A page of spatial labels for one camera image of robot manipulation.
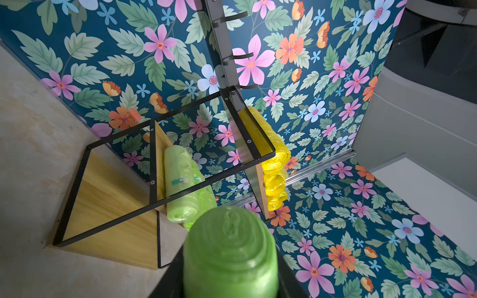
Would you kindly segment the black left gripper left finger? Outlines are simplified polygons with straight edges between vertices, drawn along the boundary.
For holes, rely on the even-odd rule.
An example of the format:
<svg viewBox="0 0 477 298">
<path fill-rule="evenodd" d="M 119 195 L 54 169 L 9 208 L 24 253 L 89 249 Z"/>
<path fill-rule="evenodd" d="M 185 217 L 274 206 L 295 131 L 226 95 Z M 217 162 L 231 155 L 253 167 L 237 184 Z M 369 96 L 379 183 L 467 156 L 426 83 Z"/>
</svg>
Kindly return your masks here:
<svg viewBox="0 0 477 298">
<path fill-rule="evenodd" d="M 181 247 L 149 298 L 183 298 L 183 265 L 183 247 Z"/>
</svg>

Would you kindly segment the yellow trash bag roll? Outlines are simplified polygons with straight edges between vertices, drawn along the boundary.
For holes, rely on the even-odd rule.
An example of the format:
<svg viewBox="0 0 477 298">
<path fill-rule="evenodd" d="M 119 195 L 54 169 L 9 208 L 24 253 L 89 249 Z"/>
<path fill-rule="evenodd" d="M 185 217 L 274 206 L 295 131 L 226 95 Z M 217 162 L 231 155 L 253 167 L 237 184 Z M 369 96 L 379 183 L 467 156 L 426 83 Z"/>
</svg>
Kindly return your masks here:
<svg viewBox="0 0 477 298">
<path fill-rule="evenodd" d="M 282 170 L 291 158 L 291 152 L 284 144 L 284 141 L 282 141 L 256 108 L 247 106 L 247 108 L 242 109 L 238 114 L 261 156 L 268 155 L 273 151 L 269 142 L 266 141 L 263 136 L 262 131 L 275 149 L 275 156 L 262 162 L 263 171 L 272 173 Z"/>
<path fill-rule="evenodd" d="M 269 204 L 272 202 L 283 202 L 288 197 L 285 185 L 281 185 L 275 189 L 267 188 L 266 195 Z"/>
<path fill-rule="evenodd" d="M 284 206 L 284 202 L 281 202 L 281 201 L 270 201 L 267 204 L 269 212 L 276 211 L 283 206 Z"/>
<path fill-rule="evenodd" d="M 285 168 L 276 171 L 264 171 L 265 189 L 274 191 L 285 184 L 288 177 Z"/>
</svg>

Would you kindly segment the wooden shelf with black frame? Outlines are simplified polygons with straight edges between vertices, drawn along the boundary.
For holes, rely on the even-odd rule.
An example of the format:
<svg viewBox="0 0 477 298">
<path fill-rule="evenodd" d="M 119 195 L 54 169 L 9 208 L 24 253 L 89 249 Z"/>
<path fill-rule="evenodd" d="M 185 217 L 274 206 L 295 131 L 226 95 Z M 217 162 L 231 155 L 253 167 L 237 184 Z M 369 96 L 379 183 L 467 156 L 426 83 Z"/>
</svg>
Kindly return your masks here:
<svg viewBox="0 0 477 298">
<path fill-rule="evenodd" d="M 250 197 L 262 211 L 267 210 L 262 162 L 275 156 L 261 156 L 239 112 L 247 108 L 242 89 L 227 87 L 198 102 L 181 108 L 181 112 L 198 110 L 201 104 L 220 99 L 225 105 L 239 155 L 239 162 L 216 173 L 198 185 L 201 189 L 231 175 L 244 172 L 250 183 Z M 166 196 L 164 153 L 170 139 L 160 128 L 159 120 L 145 123 L 150 129 L 150 172 L 144 183 L 136 182 L 95 154 L 94 150 L 119 138 L 118 134 L 89 144 L 78 166 L 70 193 L 57 221 L 51 247 L 67 252 L 157 270 L 161 262 L 161 216 L 167 203 L 193 192 L 194 187 Z"/>
</svg>

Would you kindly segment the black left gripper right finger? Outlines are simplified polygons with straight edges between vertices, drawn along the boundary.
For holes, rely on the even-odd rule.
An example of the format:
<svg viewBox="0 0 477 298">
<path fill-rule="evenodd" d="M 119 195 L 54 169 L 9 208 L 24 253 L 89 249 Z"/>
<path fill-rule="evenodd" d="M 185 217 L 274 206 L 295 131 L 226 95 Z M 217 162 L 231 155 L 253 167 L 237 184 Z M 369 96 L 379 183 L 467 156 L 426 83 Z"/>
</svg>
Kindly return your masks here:
<svg viewBox="0 0 477 298">
<path fill-rule="evenodd" d="M 286 264 L 284 256 L 277 248 L 279 288 L 277 298 L 307 298 L 308 293 L 295 278 L 293 271 Z"/>
</svg>

